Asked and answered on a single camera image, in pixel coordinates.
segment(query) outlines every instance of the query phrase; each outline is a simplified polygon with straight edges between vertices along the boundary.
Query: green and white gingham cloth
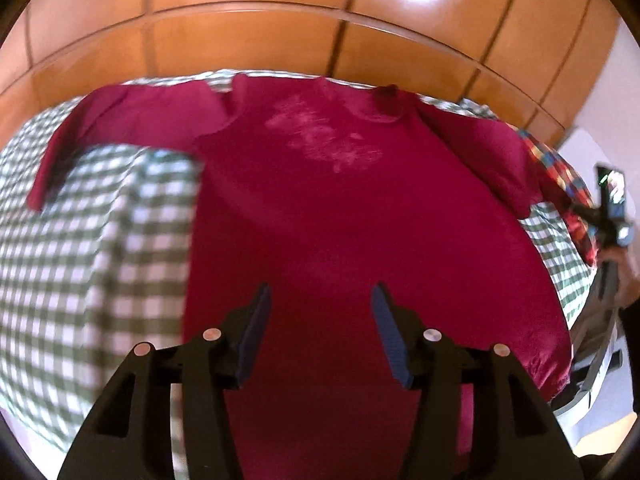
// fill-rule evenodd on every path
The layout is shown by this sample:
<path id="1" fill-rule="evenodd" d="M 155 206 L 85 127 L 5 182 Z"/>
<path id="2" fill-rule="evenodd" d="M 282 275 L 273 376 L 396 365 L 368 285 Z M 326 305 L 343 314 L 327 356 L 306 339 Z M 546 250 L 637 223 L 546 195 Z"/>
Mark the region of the green and white gingham cloth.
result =
<path id="1" fill-rule="evenodd" d="M 205 80 L 224 91 L 237 72 L 127 84 Z M 450 102 L 423 100 L 476 116 Z M 151 341 L 156 348 L 180 343 L 200 174 L 197 163 L 178 153 L 96 147 L 70 164 L 42 213 L 28 210 L 26 195 L 46 145 L 79 101 L 38 114 L 0 152 L 0 408 L 63 452 L 137 342 Z M 591 271 L 551 204 L 535 206 L 521 224 L 571 325 L 584 304 Z M 179 388 L 172 399 L 174 465 L 177 477 L 184 478 Z"/>

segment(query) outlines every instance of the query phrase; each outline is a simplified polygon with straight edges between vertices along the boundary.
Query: silver screw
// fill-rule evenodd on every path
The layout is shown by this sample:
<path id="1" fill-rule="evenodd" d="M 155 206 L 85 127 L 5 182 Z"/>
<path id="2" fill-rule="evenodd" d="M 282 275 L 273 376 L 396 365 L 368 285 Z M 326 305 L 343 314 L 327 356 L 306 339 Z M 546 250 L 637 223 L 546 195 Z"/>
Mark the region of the silver screw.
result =
<path id="1" fill-rule="evenodd" d="M 509 354 L 511 354 L 511 349 L 507 345 L 498 343 L 496 346 L 494 346 L 494 352 L 500 357 L 507 357 Z"/>
<path id="2" fill-rule="evenodd" d="M 440 330 L 436 330 L 434 328 L 429 328 L 422 333 L 422 336 L 427 340 L 434 343 L 437 343 L 442 339 L 442 332 Z"/>
<path id="3" fill-rule="evenodd" d="M 133 349 L 133 353 L 135 355 L 137 355 L 138 357 L 142 357 L 143 355 L 147 355 L 149 352 L 151 352 L 151 345 L 149 343 L 137 344 Z"/>
<path id="4" fill-rule="evenodd" d="M 202 333 L 202 337 L 205 341 L 217 341 L 222 337 L 222 330 L 219 328 L 207 328 Z"/>

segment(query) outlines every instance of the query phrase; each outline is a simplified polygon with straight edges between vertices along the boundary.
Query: orange wooden wall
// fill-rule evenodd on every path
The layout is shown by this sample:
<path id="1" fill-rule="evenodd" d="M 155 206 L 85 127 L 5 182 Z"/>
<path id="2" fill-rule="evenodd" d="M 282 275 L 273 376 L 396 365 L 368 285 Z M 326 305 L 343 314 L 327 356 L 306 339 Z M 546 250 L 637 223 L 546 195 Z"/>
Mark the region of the orange wooden wall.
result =
<path id="1" fill-rule="evenodd" d="M 99 86 L 219 68 L 468 96 L 553 143 L 618 22 L 608 0 L 32 0 L 0 48 L 0 146 Z"/>

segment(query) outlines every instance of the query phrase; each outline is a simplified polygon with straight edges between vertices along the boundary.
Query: red shirt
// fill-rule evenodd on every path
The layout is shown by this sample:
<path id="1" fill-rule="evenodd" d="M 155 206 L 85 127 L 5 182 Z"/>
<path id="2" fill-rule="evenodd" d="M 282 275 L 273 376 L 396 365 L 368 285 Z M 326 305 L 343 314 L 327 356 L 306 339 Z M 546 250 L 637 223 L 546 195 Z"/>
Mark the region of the red shirt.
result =
<path id="1" fill-rule="evenodd" d="M 205 164 L 185 338 L 273 289 L 251 381 L 227 396 L 248 479 L 395 477 L 417 394 L 386 364 L 369 306 L 381 280 L 456 343 L 510 346 L 547 399 L 565 384 L 566 323 L 518 223 L 543 194 L 508 126 L 323 78 L 107 87 L 54 134 L 30 206 L 56 160 L 106 142 Z M 466 392 L 460 450 L 471 418 Z"/>

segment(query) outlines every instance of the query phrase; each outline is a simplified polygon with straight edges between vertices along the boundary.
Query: person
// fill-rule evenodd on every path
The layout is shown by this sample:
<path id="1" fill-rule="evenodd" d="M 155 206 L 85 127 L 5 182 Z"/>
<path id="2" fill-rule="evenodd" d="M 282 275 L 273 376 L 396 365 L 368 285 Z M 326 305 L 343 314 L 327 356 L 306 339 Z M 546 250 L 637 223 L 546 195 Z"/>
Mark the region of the person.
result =
<path id="1" fill-rule="evenodd" d="M 598 262 L 618 265 L 618 291 L 614 302 L 626 336 L 634 393 L 634 412 L 640 413 L 640 269 L 631 248 L 610 247 L 598 252 Z M 594 478 L 612 454 L 581 457 L 585 480 Z"/>

